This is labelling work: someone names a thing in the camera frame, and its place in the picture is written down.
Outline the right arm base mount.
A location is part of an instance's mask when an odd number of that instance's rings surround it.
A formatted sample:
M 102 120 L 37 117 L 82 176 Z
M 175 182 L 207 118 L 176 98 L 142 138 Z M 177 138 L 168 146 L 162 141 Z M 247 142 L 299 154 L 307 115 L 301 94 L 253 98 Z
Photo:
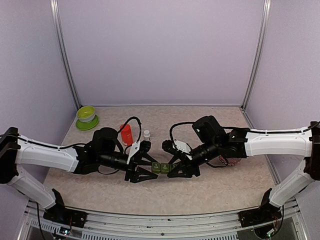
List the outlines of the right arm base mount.
M 259 208 L 244 210 L 238 213 L 239 221 L 242 228 L 259 225 L 267 222 L 280 219 L 282 213 L 279 209 L 273 210 L 262 210 Z

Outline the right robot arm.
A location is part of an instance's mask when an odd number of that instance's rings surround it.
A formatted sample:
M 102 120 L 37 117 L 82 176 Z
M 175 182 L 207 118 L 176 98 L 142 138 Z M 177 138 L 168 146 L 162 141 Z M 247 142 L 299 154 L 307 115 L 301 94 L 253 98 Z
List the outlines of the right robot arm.
M 200 166 L 216 157 L 245 159 L 260 155 L 302 156 L 303 160 L 279 185 L 264 195 L 256 218 L 266 222 L 284 203 L 320 179 L 320 123 L 285 130 L 259 130 L 221 126 L 212 115 L 191 123 L 201 145 L 192 149 L 185 142 L 165 140 L 162 149 L 172 154 L 170 163 L 180 160 L 169 178 L 191 178 L 200 175 Z

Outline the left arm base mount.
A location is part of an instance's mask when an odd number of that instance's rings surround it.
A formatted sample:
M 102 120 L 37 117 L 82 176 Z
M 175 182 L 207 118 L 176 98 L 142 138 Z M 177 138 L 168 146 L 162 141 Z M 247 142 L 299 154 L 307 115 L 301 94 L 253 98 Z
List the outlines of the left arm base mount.
M 84 228 L 87 213 L 65 207 L 54 206 L 45 210 L 43 218 L 70 227 Z

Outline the orange pill bottle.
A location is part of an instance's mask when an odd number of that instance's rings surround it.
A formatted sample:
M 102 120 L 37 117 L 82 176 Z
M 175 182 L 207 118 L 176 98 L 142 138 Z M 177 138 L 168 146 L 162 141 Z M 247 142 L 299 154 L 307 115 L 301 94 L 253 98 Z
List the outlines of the orange pill bottle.
M 129 146 L 133 143 L 133 136 L 132 136 L 132 130 L 131 126 L 129 124 L 122 124 L 120 126 L 120 134 L 121 134 L 121 139 L 122 142 L 125 146 Z

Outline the green weekly pill organizer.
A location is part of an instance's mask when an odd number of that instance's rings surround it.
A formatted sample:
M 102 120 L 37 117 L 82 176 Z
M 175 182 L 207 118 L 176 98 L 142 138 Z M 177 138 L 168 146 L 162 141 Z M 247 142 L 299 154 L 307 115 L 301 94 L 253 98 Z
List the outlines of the green weekly pill organizer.
M 164 174 L 167 175 L 170 171 L 172 171 L 177 166 L 176 163 L 164 163 L 164 162 L 153 162 L 151 164 L 151 171 L 154 174 Z

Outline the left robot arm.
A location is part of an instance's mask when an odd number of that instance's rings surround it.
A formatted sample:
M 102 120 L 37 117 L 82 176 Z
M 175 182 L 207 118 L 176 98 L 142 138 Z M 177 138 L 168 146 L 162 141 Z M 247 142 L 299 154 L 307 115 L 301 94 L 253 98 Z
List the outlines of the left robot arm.
M 65 207 L 60 193 L 46 188 L 22 166 L 55 168 L 76 175 L 95 173 L 104 166 L 123 171 L 125 181 L 130 183 L 157 179 L 157 174 L 143 168 L 156 162 L 148 154 L 151 142 L 138 140 L 126 154 L 118 140 L 120 132 L 103 127 L 93 133 L 88 143 L 60 146 L 22 138 L 16 127 L 10 127 L 0 136 L 0 182 L 35 200 L 57 221 L 66 222 L 70 211 Z

